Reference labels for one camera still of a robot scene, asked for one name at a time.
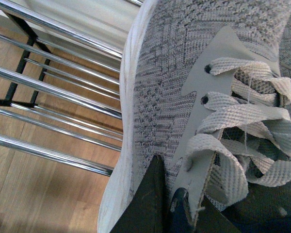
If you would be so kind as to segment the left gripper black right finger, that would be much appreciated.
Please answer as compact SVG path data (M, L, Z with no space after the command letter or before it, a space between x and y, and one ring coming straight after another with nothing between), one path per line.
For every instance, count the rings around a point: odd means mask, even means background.
M215 206L205 198L203 209L198 217L197 225L191 218L188 203L189 192L185 188L175 191L170 205L170 232L171 233L239 233L234 226Z

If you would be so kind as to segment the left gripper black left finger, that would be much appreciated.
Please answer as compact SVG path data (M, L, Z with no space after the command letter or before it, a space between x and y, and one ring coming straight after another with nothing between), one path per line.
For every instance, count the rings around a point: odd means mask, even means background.
M155 155L112 233L162 233L165 175L162 158Z

